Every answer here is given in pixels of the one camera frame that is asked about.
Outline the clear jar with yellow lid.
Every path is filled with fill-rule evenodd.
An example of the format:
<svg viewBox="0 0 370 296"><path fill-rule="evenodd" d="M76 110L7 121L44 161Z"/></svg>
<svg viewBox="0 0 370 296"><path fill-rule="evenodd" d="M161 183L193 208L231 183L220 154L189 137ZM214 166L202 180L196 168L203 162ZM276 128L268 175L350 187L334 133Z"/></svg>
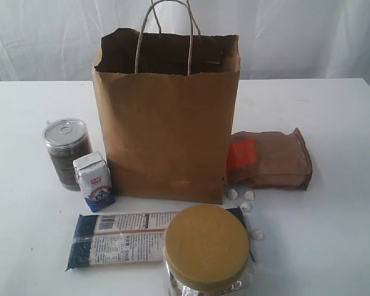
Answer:
<svg viewBox="0 0 370 296"><path fill-rule="evenodd" d="M162 255L168 295L247 295L255 277L239 207L181 210L164 233Z"/></svg>

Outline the brown paper shopping bag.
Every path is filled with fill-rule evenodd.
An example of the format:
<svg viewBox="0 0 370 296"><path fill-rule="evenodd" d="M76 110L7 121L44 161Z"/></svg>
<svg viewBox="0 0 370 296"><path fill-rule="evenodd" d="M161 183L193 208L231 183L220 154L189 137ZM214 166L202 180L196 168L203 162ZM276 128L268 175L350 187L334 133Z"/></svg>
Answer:
<svg viewBox="0 0 370 296"><path fill-rule="evenodd" d="M92 80L117 194L220 204L240 76L238 36L119 28Z"/></svg>

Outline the white wrapped candy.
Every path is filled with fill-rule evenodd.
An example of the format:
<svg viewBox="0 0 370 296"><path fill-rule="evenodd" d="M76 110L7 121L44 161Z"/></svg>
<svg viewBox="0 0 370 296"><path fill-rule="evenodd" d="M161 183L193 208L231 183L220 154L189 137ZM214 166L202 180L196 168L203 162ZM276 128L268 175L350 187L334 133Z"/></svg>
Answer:
<svg viewBox="0 0 370 296"><path fill-rule="evenodd" d="M253 202L255 200L255 193L253 191L245 191L243 194L243 199L248 202Z"/></svg>
<svg viewBox="0 0 370 296"><path fill-rule="evenodd" d="M243 212L246 213L251 212L253 209L252 203L248 200L242 202L239 207Z"/></svg>
<svg viewBox="0 0 370 296"><path fill-rule="evenodd" d="M255 241L262 241L265 237L261 229L253 229L250 232L251 238Z"/></svg>
<svg viewBox="0 0 370 296"><path fill-rule="evenodd" d="M230 200L236 200L239 197L239 193L235 189L229 189L227 191L227 197Z"/></svg>

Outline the brown pouch with orange label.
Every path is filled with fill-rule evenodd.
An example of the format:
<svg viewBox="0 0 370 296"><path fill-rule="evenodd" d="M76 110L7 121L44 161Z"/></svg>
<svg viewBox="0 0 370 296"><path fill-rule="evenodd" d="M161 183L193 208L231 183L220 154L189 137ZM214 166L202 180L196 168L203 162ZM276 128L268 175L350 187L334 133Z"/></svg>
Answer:
<svg viewBox="0 0 370 296"><path fill-rule="evenodd" d="M305 191L312 174L311 157L298 128L290 134L241 131L231 136L226 161L228 184Z"/></svg>

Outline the blue white milk carton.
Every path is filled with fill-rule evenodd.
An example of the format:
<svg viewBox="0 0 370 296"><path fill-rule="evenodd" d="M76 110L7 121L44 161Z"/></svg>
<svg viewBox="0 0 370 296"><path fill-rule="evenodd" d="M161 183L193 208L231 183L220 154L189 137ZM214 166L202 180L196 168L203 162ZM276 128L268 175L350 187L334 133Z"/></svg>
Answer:
<svg viewBox="0 0 370 296"><path fill-rule="evenodd" d="M73 161L75 178L92 212L99 212L115 202L107 162L99 151Z"/></svg>

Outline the dark blue noodle packet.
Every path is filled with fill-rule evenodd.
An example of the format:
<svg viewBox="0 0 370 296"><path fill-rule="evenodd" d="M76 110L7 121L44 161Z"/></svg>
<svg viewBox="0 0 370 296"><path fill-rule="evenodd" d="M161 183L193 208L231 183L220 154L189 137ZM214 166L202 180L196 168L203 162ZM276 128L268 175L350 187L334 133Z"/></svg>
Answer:
<svg viewBox="0 0 370 296"><path fill-rule="evenodd" d="M176 212L80 215L67 269L160 262L163 235Z"/></svg>

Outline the clear can of brown grains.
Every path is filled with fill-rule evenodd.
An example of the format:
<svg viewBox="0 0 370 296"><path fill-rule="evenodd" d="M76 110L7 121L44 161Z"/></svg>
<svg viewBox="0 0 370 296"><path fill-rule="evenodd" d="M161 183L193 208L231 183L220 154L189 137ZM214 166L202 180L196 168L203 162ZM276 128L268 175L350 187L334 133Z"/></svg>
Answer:
<svg viewBox="0 0 370 296"><path fill-rule="evenodd" d="M63 118L45 127L43 139L64 188L79 191L73 161L92 150L86 123L78 118Z"/></svg>

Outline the white backdrop curtain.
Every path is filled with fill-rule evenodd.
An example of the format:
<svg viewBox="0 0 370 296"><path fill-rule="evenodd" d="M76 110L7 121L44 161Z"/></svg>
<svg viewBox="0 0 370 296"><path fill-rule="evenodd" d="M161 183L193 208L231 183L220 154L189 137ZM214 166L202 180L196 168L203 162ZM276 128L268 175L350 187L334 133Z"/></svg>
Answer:
<svg viewBox="0 0 370 296"><path fill-rule="evenodd" d="M0 80L88 80L103 36L149 1L0 1ZM243 79L363 78L370 1L192 1L205 35L238 35Z"/></svg>

